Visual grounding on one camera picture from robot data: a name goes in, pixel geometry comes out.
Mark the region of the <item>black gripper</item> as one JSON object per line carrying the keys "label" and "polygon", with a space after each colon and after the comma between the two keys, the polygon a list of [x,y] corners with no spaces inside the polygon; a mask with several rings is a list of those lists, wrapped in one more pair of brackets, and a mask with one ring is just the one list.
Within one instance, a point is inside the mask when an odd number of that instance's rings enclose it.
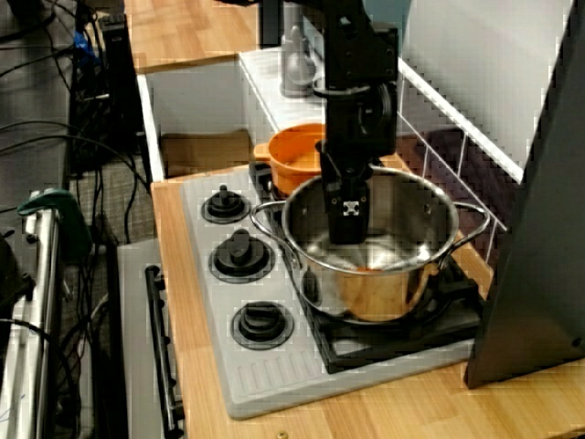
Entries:
{"label": "black gripper", "polygon": [[[397,84],[380,82],[336,90],[317,81],[314,94],[325,99],[325,135],[317,150],[329,239],[360,243],[369,223],[366,168],[396,152]],[[357,178],[343,181],[341,198],[340,181],[352,177]]]}

